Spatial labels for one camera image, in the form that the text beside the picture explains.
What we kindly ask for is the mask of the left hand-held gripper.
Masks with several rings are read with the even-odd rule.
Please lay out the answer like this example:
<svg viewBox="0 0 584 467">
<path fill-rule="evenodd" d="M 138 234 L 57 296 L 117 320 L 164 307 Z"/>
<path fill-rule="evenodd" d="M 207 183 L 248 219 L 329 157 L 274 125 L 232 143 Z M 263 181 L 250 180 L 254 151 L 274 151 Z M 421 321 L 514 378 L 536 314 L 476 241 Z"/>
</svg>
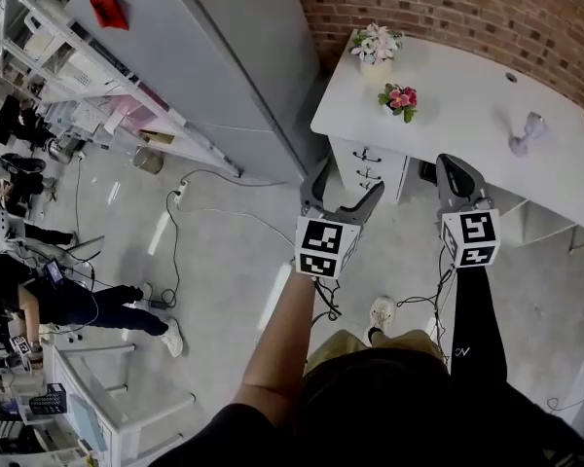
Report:
<svg viewBox="0 0 584 467">
<path fill-rule="evenodd" d="M 384 192 L 384 182 L 370 188 L 354 206 L 324 209 L 330 157 L 320 161 L 300 187 L 301 215 L 295 235 L 296 272 L 337 280 L 358 247 L 364 224 Z"/>
</svg>

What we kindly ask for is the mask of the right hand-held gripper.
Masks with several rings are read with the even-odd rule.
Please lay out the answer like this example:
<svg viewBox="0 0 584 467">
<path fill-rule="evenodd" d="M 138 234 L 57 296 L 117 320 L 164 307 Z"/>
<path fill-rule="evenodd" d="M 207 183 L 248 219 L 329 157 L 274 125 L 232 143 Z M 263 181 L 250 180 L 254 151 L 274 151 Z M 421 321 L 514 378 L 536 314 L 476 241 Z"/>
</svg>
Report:
<svg viewBox="0 0 584 467">
<path fill-rule="evenodd" d="M 499 211 L 472 165 L 440 154 L 436 161 L 439 236 L 456 269 L 491 265 L 500 246 Z"/>
</svg>

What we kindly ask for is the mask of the person's right forearm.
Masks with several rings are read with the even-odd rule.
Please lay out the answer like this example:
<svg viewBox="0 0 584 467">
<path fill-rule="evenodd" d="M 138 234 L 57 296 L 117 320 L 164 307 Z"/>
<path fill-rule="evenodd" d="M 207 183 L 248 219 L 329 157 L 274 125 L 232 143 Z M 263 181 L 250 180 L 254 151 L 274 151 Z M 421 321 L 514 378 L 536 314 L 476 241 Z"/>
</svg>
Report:
<svg viewBox="0 0 584 467">
<path fill-rule="evenodd" d="M 505 383 L 507 364 L 485 267 L 456 270 L 451 374 L 468 381 Z"/>
</svg>

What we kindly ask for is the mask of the person's left forearm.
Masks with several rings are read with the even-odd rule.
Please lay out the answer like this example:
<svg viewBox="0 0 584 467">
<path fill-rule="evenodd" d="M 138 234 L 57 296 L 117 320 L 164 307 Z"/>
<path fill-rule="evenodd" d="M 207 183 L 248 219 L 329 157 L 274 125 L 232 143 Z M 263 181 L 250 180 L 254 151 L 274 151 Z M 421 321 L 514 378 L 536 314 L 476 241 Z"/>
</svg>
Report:
<svg viewBox="0 0 584 467">
<path fill-rule="evenodd" d="M 234 399 L 256 409 L 275 426 L 291 413 L 302 387 L 314 298 L 312 279 L 292 271 Z"/>
</svg>

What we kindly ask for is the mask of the white desk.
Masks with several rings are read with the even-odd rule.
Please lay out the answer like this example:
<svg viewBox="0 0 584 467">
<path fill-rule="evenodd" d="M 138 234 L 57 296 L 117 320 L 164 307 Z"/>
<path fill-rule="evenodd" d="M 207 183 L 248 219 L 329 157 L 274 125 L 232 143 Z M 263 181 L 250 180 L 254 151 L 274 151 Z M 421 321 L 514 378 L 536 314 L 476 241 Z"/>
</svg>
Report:
<svg viewBox="0 0 584 467">
<path fill-rule="evenodd" d="M 418 111 L 410 124 L 378 102 L 385 84 L 412 87 Z M 524 158 L 508 146 L 521 136 L 529 112 L 548 133 Z M 442 153 L 482 173 L 500 211 L 504 239 L 527 245 L 575 226 L 584 229 L 584 110 L 531 77 L 481 56 L 406 38 L 389 75 L 365 80 L 359 61 L 344 54 L 331 77 L 311 129 L 406 157 L 401 196 L 417 162 Z"/>
</svg>

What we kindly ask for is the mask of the person's white right shoe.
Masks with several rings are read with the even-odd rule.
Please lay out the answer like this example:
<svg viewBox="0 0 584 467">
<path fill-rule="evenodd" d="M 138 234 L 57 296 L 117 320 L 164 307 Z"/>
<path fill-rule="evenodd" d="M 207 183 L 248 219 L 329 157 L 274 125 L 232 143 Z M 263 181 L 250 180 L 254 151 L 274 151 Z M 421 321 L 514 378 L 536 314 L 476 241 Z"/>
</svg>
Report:
<svg viewBox="0 0 584 467">
<path fill-rule="evenodd" d="M 366 331 L 371 346 L 378 345 L 386 338 L 386 332 L 395 315 L 395 302 L 386 296 L 377 297 L 369 312 L 369 328 Z"/>
</svg>

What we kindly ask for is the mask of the person's khaki shorts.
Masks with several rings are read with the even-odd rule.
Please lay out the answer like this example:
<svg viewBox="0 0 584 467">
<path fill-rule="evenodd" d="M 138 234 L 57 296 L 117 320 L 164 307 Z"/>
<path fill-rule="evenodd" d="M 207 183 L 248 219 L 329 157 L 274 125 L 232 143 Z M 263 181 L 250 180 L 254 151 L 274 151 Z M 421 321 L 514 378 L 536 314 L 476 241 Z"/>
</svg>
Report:
<svg viewBox="0 0 584 467">
<path fill-rule="evenodd" d="M 394 338 L 388 337 L 383 332 L 377 332 L 376 336 L 376 341 L 365 343 L 346 330 L 336 332 L 309 357 L 305 367 L 305 374 L 307 375 L 317 366 L 330 359 L 375 348 L 416 351 L 433 356 L 440 363 L 444 363 L 439 346 L 423 330 L 408 331 Z"/>
</svg>

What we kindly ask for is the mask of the pink white flower pot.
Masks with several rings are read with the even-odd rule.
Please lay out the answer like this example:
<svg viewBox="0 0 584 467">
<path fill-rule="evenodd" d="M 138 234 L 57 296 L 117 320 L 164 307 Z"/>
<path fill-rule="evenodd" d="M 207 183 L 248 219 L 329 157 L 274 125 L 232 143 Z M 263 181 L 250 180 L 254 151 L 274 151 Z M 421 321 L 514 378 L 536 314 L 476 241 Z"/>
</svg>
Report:
<svg viewBox="0 0 584 467">
<path fill-rule="evenodd" d="M 376 23 L 352 33 L 349 53 L 358 58 L 359 71 L 365 80 L 379 83 L 389 75 L 395 56 L 403 46 L 403 38 L 402 33 Z"/>
</svg>

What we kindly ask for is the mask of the cardboard box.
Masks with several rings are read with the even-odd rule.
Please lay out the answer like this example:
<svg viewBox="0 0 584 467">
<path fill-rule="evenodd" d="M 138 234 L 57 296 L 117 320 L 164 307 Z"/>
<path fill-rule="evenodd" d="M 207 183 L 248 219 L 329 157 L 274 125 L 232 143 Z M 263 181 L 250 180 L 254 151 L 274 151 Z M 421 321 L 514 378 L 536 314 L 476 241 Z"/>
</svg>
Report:
<svg viewBox="0 0 584 467">
<path fill-rule="evenodd" d="M 163 145 L 171 145 L 175 138 L 172 134 L 145 129 L 141 129 L 139 134 L 147 143 L 158 143 Z"/>
</svg>

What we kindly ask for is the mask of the grey refrigerator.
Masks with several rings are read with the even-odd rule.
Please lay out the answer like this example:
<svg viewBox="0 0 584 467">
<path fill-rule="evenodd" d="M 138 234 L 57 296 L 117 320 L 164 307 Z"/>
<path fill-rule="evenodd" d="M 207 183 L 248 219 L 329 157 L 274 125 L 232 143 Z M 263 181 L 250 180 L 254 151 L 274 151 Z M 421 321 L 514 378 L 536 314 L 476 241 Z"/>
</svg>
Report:
<svg viewBox="0 0 584 467">
<path fill-rule="evenodd" d="M 90 0 L 68 13 L 244 173 L 301 182 L 328 151 L 300 0 L 117 0 L 128 30 L 100 28 Z"/>
</svg>

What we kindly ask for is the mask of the metal waste bin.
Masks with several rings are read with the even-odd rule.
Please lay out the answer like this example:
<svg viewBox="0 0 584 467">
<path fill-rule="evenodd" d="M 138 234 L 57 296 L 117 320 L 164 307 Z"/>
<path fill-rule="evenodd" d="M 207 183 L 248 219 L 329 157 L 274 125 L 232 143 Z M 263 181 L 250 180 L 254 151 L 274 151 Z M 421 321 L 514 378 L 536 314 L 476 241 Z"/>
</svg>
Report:
<svg viewBox="0 0 584 467">
<path fill-rule="evenodd" d="M 132 158 L 132 165 L 149 174 L 157 175 L 164 167 L 164 156 L 151 148 L 139 147 Z"/>
</svg>

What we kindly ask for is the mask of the person's black shirt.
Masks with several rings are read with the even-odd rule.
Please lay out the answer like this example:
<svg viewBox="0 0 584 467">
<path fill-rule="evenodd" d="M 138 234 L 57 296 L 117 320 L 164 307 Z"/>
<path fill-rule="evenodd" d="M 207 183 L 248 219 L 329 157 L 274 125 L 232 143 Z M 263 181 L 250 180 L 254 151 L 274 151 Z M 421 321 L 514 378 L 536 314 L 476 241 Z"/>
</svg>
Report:
<svg viewBox="0 0 584 467">
<path fill-rule="evenodd" d="M 367 349 L 311 371 L 281 426 L 230 404 L 151 467 L 584 467 L 584 441 L 508 383 Z"/>
</svg>

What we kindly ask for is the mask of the pink storage box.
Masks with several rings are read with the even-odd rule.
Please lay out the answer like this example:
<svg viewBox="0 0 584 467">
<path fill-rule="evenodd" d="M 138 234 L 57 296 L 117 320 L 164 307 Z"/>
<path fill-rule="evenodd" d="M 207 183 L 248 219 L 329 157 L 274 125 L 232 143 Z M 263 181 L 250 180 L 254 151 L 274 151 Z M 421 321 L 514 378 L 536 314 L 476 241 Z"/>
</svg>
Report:
<svg viewBox="0 0 584 467">
<path fill-rule="evenodd" d="M 112 96 L 109 101 L 110 115 L 106 124 L 118 125 L 132 111 L 141 107 L 141 103 L 131 95 Z"/>
</svg>

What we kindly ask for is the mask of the white metal shelving rack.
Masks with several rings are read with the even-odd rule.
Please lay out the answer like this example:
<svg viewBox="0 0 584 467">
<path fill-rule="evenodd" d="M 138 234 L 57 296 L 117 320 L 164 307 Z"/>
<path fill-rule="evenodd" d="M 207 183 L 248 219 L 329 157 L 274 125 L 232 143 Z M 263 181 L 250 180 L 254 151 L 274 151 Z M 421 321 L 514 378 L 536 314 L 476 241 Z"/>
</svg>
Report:
<svg viewBox="0 0 584 467">
<path fill-rule="evenodd" d="M 36 113 L 57 135 L 104 149 L 148 147 L 220 168 L 239 177 L 230 158 L 158 96 L 133 67 L 110 52 L 71 16 L 76 0 L 0 0 L 0 78 L 33 102 Z M 106 124 L 112 96 L 141 103 L 118 125 Z M 141 129 L 175 136 L 171 145 L 145 142 Z"/>
</svg>

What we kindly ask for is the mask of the red paper decoration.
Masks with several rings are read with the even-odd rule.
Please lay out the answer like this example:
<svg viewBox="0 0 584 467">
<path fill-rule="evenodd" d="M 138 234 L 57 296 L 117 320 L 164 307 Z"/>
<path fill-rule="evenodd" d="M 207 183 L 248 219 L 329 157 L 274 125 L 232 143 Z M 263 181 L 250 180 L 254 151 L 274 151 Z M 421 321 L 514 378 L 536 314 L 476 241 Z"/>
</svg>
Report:
<svg viewBox="0 0 584 467">
<path fill-rule="evenodd" d="M 90 0 L 100 28 L 128 30 L 128 22 L 117 0 Z"/>
</svg>

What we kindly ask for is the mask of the white table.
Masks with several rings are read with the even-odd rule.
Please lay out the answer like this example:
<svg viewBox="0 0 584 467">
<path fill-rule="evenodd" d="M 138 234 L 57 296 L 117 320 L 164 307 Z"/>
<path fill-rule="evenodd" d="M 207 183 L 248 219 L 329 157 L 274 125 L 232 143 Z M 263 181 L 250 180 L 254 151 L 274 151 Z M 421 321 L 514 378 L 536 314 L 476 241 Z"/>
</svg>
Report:
<svg viewBox="0 0 584 467">
<path fill-rule="evenodd" d="M 61 383 L 66 391 L 67 412 L 65 418 L 77 431 L 76 422 L 68 409 L 70 394 L 76 394 L 94 409 L 103 437 L 108 446 L 106 452 L 93 451 L 101 467 L 136 467 L 149 463 L 164 452 L 178 446 L 184 439 L 175 433 L 148 449 L 140 448 L 143 430 L 196 403 L 196 396 L 187 392 L 173 403 L 163 403 L 141 416 L 131 415 L 121 407 L 118 398 L 131 391 L 126 383 L 103 384 L 88 366 L 87 360 L 99 357 L 104 363 L 122 365 L 136 350 L 132 343 L 118 345 L 60 348 L 54 344 L 44 348 L 44 372 L 49 383 Z"/>
</svg>

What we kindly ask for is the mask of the teal box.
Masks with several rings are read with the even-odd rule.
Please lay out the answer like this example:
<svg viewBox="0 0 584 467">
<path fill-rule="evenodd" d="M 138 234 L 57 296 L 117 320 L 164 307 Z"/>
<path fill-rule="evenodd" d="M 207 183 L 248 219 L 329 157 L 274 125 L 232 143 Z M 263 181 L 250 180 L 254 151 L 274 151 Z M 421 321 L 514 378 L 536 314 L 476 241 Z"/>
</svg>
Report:
<svg viewBox="0 0 584 467">
<path fill-rule="evenodd" d="M 82 397 L 70 394 L 68 409 L 76 422 L 76 429 L 80 437 L 97 452 L 106 452 L 108 446 L 99 426 L 93 407 Z"/>
</svg>

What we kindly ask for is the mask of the black mesh basket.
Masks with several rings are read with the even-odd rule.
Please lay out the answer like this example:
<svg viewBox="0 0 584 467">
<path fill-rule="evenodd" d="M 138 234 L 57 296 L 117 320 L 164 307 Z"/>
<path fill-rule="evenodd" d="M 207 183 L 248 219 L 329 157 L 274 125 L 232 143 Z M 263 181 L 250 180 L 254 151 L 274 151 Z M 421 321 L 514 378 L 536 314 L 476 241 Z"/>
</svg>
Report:
<svg viewBox="0 0 584 467">
<path fill-rule="evenodd" d="M 48 383 L 46 393 L 31 398 L 28 402 L 28 406 L 34 415 L 66 413 L 66 391 L 61 383 Z"/>
</svg>

